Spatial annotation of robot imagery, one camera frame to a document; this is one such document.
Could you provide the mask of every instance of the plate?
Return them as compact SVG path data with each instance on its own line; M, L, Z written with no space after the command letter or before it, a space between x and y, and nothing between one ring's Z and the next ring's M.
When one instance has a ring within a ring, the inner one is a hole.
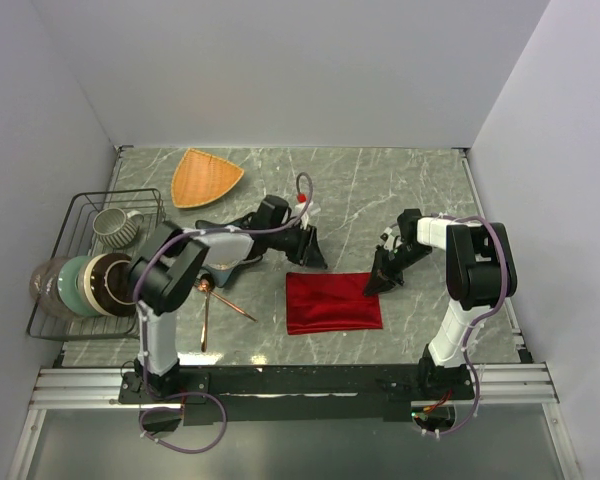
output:
M78 291L78 275L82 266L91 257L74 257L64 264L58 274L58 293L62 302L77 315L83 317L96 317L100 313L89 304L84 303Z
M38 265L29 281L29 293L38 302L38 307L47 315L71 322L82 320L60 300L58 272L70 260L69 257L54 257Z
M105 253L89 261L80 274L80 292L102 315L130 317L135 313L127 281L131 257L124 253Z

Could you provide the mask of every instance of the marble countertop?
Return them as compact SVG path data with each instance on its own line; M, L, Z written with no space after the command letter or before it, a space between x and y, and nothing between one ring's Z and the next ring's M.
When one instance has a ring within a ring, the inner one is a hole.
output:
M171 178L184 148L130 148L112 179L116 190L155 187L167 217L183 227L197 219L230 221L257 208L266 194L293 204L295 176L308 172L321 212L312 218L332 272L368 272L384 228L405 208L457 216L477 213L457 150L387 148L202 149L245 169L236 187L211 205L179 210L171 203ZM434 251L405 271L405 286L380 298L383 330L289 336L285 275L308 271L269 251L219 293L259 320L252 323L211 300L209 348L200 351L204 298L192 293L178 311L177 348L185 365L413 363L436 334L448 295L444 252ZM138 342L100 340L65 345L65 366L120 365L137 354ZM503 310L479 334L476 362L518 362L511 323Z

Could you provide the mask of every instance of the cable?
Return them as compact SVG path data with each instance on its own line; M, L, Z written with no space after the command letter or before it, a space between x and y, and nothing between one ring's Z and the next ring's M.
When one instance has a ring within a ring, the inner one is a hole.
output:
M300 221L302 216L309 209L309 206L311 205L311 199L313 198L313 182L312 182L309 174L306 172L300 172L296 176L297 193L298 194L300 193L300 179L303 177L306 179L307 185L308 185L307 199L305 201L304 207L302 208L302 210L300 211L300 213L297 217L290 218L287 221L287 223L285 223L284 225L282 225L280 227L271 228L271 229L267 229L267 230L242 230L242 229L236 228L234 226L209 228L206 230L195 229L195 230L190 230L190 231L181 233L180 235L176 235L174 238L172 238L167 243L165 243L160 248L160 250L158 250L156 252L156 254L153 256L153 258L151 258L151 260L149 260L149 263L147 264L144 271L140 275L140 278L138 279L138 282L136 283L135 288L133 289L133 301L137 304L137 308L141 309L138 301L140 300L140 291L142 290L142 285L144 284L144 282L147 278L147 274L156 265L156 263L158 263L158 261L160 260L162 255L164 255L167 250L169 250L173 245L180 242L181 240L184 240L186 238L197 237L197 236L201 236L201 235L214 235L217 233L227 233L227 232L228 233L243 233L243 234L248 234L248 235L267 235L267 234L271 234L271 233L281 232L283 230L286 230L286 229L291 228L294 225L296 225ZM218 400L216 397L214 397L211 394L205 393L205 392L176 393L173 395L169 395L165 398L160 398L157 395L155 395L151 391L151 388L149 387L149 351L148 351L148 345L149 345L149 341L148 341L149 340L149 331L148 330L149 329L147 327L147 322L145 320L141 320L141 323L142 323L142 328L140 329L141 343L144 346L144 352L143 352L143 360L144 360L143 367L144 368L142 369L143 370L142 381L144 383L147 394L154 400L160 400L160 401L175 400L176 398L184 399L186 397L191 397L191 396L207 398L207 399L213 401L216 405L218 405L218 408L220 409L220 413L222 415L222 425L220 426L220 432L218 433L216 438L206 447L198 448L198 449L177 447L171 443L165 442L162 439L155 438L144 428L142 421L150 413L164 412L164 411L171 412L171 409L168 407L154 407L149 410L145 410L138 419L138 423L140 425L140 431L141 431L140 436L147 437L148 439L154 441L155 443L162 445L163 447L166 447L170 450L179 452L179 453L194 454L194 453L203 453L203 452L207 452L207 451L211 450L213 447L215 447L220 442L220 440L222 439L222 437L224 436L224 434L227 430L227 411L225 410L224 405L222 405L220 400Z
M507 272L507 266L505 263L504 249L502 248L502 243L500 242L500 239L498 238L498 235L496 234L495 230L493 229L491 224L489 222L487 222L486 219L484 219L483 217L480 217L478 215L473 215L470 217L460 218L460 219L457 219L450 215L432 215L432 217L444 218L446 220L453 220L458 223L468 223L468 222L474 222L474 221L480 222L486 228L487 232L489 233L489 237L491 237L491 241L493 242L493 246L496 250L496 258L498 259L498 263L500 264L500 295L498 297L498 301L496 302L495 306L491 310L489 310L486 313L483 313L482 315L478 315L475 319L473 319L471 321L471 323L469 324L469 328L467 328L467 331L465 332L464 337L462 338L462 343L460 344L461 349L462 349L462 356L464 357L464 361L467 364L467 366L469 367L469 370L471 371L471 373L473 374L473 378L475 379L475 382L474 382L475 398L473 399L473 403L471 404L469 413L467 413L467 415L459 423L455 424L449 430L446 430L444 432L427 432L428 435L438 437L438 436L443 436L443 435L449 435L451 433L454 433L454 432L457 432L458 430L460 430L471 420L474 413L478 409L478 404L480 403L480 379L478 377L478 372L476 371L475 366L473 365L473 363L471 362L471 359L469 358L469 348L468 348L469 337L471 336L471 332L473 331L473 329L479 323L483 322L484 320L486 320L489 317L492 317L502 308L502 305L504 304L504 301L507 298L507 291L509 290L509 274Z
M122 379L124 380L124 373L122 373L122 370L124 370L124 366L130 363L131 365L133 365L133 360L127 360L126 362L124 362L122 365L120 365L120 376L122 377Z
M422 411L424 413L426 413L427 415L429 415L431 412L433 412L436 408L441 407L442 405L444 405L445 403L447 403L449 401L449 399L451 398L451 390L448 390L447 393L444 394L444 396L435 404L430 405L428 407L424 407L422 409Z

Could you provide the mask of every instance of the white wall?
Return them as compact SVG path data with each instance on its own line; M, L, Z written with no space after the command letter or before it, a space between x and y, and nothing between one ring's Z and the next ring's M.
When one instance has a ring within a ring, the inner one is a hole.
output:
M471 150L507 225L526 338L600 478L600 0L553 0Z
M470 146L547 0L32 0L116 144Z
M51 254L71 196L106 187L113 154L33 6L0 0L0 478L38 368L60 348L26 337L29 275Z

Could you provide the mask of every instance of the orange woven tray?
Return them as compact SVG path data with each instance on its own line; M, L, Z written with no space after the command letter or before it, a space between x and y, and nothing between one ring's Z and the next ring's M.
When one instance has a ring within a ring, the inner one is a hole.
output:
M229 160L190 148L173 174L171 199L178 208L200 207L222 197L243 175Z

